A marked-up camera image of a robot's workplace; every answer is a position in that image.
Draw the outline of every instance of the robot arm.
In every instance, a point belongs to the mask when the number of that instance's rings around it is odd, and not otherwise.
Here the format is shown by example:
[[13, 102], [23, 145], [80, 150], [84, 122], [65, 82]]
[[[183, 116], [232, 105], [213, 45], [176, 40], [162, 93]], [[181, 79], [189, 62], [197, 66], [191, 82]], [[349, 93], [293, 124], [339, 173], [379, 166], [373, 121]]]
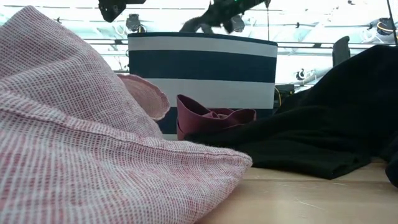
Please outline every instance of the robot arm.
[[[200, 24], [206, 24], [210, 27], [224, 28], [228, 33], [233, 31], [231, 19], [238, 15], [244, 14], [245, 11], [257, 6], [263, 2], [268, 7], [271, 0], [219, 0], [211, 4], [207, 11], [200, 17], [196, 17], [187, 21], [181, 32], [186, 30], [197, 30]], [[113, 22], [127, 4], [144, 4], [146, 0], [99, 0], [99, 9], [105, 21]]]

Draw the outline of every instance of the navy stripe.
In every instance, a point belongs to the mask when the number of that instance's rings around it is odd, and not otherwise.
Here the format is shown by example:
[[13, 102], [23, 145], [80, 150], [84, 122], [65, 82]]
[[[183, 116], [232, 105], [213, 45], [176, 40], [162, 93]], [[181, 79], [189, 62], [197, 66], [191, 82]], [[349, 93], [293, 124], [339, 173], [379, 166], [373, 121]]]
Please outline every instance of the navy stripe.
[[[273, 114], [272, 109], [255, 109], [257, 118], [266, 118]], [[165, 118], [158, 121], [157, 124], [163, 134], [176, 134], [177, 133], [177, 108], [172, 107], [166, 114]]]
[[233, 35], [222, 35], [222, 34], [202, 34], [202, 33], [187, 33], [187, 32], [146, 32], [146, 33], [128, 34], [127, 37], [205, 37], [213, 39], [240, 40], [245, 42], [278, 46], [278, 44], [273, 41], [260, 40], [260, 39], [247, 38], [247, 37], [236, 37]]
[[178, 78], [275, 83], [276, 58], [190, 50], [130, 50], [130, 74]]

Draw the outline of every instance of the black chair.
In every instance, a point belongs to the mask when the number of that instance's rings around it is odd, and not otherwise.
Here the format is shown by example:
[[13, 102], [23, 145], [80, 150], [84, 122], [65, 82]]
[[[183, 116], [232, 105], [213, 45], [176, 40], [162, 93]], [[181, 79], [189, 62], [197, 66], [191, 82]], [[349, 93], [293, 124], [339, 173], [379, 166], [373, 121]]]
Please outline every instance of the black chair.
[[333, 44], [333, 66], [348, 60], [351, 57], [351, 52], [349, 51], [348, 47], [349, 37], [345, 36], [342, 37], [340, 40], [337, 40], [335, 44]]

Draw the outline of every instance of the pink woven fabric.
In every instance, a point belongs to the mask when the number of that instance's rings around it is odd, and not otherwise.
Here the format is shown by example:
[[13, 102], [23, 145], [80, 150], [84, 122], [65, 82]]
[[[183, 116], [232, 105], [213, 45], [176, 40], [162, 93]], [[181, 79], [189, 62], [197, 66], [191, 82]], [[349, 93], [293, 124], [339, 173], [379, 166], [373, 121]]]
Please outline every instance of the pink woven fabric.
[[138, 75], [118, 74], [129, 93], [154, 121], [164, 118], [170, 109], [170, 103], [157, 86]]
[[33, 7], [0, 27], [0, 223], [193, 223], [250, 165], [163, 140], [101, 56]]

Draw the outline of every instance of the white stripe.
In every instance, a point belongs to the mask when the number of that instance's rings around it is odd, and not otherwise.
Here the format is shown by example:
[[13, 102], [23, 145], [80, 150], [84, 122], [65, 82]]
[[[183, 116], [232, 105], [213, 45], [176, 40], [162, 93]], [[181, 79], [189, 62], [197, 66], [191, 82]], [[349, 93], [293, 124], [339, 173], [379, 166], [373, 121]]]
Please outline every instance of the white stripe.
[[163, 138], [169, 141], [176, 141], [177, 135], [176, 134], [163, 134]]
[[240, 40], [205, 37], [129, 37], [129, 50], [195, 50], [276, 58], [278, 47]]
[[177, 106], [183, 94], [209, 108], [273, 109], [274, 83], [148, 78]]

